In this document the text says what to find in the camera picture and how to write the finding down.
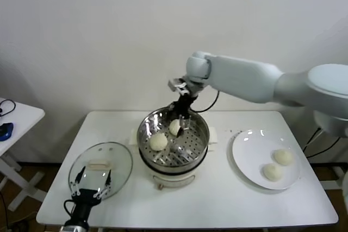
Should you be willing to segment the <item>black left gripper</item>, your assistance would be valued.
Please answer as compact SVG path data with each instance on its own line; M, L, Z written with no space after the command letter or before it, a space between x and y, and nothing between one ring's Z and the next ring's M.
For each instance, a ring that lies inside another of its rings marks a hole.
M85 166L78 172L74 181L69 181L72 199L67 199L66 203L73 203L74 208L69 212L66 208L66 213L70 219L66 221L66 226L89 227L88 219L91 209L101 203L101 199L111 192L111 171L106 177L103 188L97 190L79 189L79 183L84 175Z

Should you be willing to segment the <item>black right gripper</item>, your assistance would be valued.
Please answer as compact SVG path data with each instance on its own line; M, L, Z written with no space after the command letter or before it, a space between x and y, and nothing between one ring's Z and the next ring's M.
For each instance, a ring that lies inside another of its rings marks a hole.
M189 115L189 110L194 101L194 97L182 95L177 101L168 105L167 120L172 121L176 119L176 115L179 116L179 130L176 138L182 136L184 132L190 128L191 116Z

